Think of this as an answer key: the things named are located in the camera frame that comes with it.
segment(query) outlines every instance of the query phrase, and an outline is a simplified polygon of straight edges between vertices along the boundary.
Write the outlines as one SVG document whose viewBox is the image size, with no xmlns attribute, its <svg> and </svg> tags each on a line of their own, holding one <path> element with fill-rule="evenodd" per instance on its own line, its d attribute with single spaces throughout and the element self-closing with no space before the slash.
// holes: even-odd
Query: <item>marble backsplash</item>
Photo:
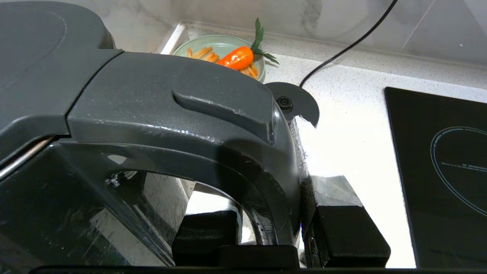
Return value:
<svg viewBox="0 0 487 274">
<path fill-rule="evenodd" d="M 158 52 L 179 20 L 350 44 L 391 0 L 60 0 L 97 13 L 118 48 Z M 487 66 L 487 0 L 400 0 L 359 46 Z"/>
<path fill-rule="evenodd" d="M 350 44 L 391 0 L 180 0 L 181 16 L 268 32 Z M 359 46 L 487 66 L 487 0 L 400 0 Z"/>
</svg>

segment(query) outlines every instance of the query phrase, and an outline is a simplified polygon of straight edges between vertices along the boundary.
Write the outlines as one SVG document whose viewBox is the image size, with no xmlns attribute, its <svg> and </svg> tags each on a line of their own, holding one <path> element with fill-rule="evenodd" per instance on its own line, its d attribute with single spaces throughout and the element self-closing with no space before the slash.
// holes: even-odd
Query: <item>speckled countertop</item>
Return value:
<svg viewBox="0 0 487 274">
<path fill-rule="evenodd" d="M 181 22 L 162 53 L 209 34 L 252 41 L 254 32 Z M 265 82 L 297 85 L 342 48 L 266 34 L 262 49 L 275 55 L 280 65 L 266 66 Z M 304 85 L 320 110 L 316 150 L 323 155 L 323 165 L 311 168 L 311 175 L 345 175 L 391 247 L 387 266 L 411 268 L 414 254 L 384 99 L 387 86 L 487 103 L 487 68 L 356 49 Z"/>
</svg>

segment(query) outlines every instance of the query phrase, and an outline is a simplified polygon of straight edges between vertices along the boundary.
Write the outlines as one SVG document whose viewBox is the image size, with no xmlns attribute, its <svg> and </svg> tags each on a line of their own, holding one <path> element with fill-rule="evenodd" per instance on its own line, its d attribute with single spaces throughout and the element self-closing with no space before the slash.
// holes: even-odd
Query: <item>green bowl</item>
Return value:
<svg viewBox="0 0 487 274">
<path fill-rule="evenodd" d="M 238 47 L 250 47 L 251 45 L 252 44 L 248 41 L 234 36 L 206 35 L 182 44 L 176 51 L 174 51 L 173 55 L 186 57 L 188 48 L 191 48 L 193 53 L 195 53 L 204 47 L 212 46 L 213 52 L 216 55 L 220 56 L 220 58 L 222 58 L 223 56 L 229 54 L 232 50 Z M 259 74 L 257 75 L 257 80 L 259 82 L 264 82 L 265 63 L 263 58 L 257 56 L 257 58 L 254 60 L 254 65 L 257 67 L 257 70 L 259 72 Z"/>
</svg>

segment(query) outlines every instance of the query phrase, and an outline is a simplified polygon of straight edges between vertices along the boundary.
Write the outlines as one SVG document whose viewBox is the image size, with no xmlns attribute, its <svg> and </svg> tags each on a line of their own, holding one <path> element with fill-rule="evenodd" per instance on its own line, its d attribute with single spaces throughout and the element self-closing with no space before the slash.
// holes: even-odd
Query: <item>orange carrot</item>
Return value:
<svg viewBox="0 0 487 274">
<path fill-rule="evenodd" d="M 250 64 L 250 68 L 255 73 L 255 75 L 259 75 L 259 71 L 257 70 L 257 67 L 254 65 L 254 63 Z"/>
<path fill-rule="evenodd" d="M 214 63 L 214 62 L 216 62 L 218 60 L 218 58 L 220 58 L 220 57 L 218 55 L 215 55 L 212 58 L 210 58 L 210 60 L 208 60 L 208 61 Z"/>
<path fill-rule="evenodd" d="M 232 68 L 234 70 L 241 70 L 248 67 L 254 61 L 254 55 L 262 55 L 272 62 L 279 64 L 274 56 L 259 49 L 259 45 L 263 38 L 264 28 L 261 27 L 259 18 L 257 18 L 257 20 L 255 20 L 255 40 L 252 46 L 250 48 L 247 46 L 241 46 L 234 49 L 228 55 L 219 60 L 217 64 Z"/>
<path fill-rule="evenodd" d="M 250 68 L 250 66 L 247 67 L 247 71 L 253 79 L 257 79 L 257 75 L 255 74 L 254 70 Z"/>
<path fill-rule="evenodd" d="M 212 53 L 208 54 L 207 56 L 205 56 L 205 58 L 203 58 L 203 60 L 208 61 L 211 58 L 213 58 L 213 56 L 215 56 L 215 53 L 214 52 L 212 52 Z"/>
<path fill-rule="evenodd" d="M 213 47 L 208 47 L 208 48 L 202 48 L 200 49 L 199 51 L 197 51 L 194 55 L 193 55 L 193 58 L 194 59 L 199 59 L 201 57 L 203 57 L 203 55 L 207 54 L 208 52 L 210 52 L 211 50 L 213 49 Z"/>
<path fill-rule="evenodd" d="M 250 76 L 250 74 L 247 72 L 247 70 L 246 70 L 246 69 L 241 69 L 241 70 L 239 70 L 239 71 L 240 71 L 241 73 L 243 73 L 243 74 L 247 75 L 247 76 Z"/>
</svg>

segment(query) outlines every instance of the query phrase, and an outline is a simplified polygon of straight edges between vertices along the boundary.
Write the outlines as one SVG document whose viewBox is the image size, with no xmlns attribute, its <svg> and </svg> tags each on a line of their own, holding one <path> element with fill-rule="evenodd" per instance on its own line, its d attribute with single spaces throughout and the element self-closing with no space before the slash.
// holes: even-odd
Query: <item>black glass cooktop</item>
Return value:
<svg viewBox="0 0 487 274">
<path fill-rule="evenodd" d="M 385 95 L 417 266 L 487 268 L 487 104 Z"/>
</svg>

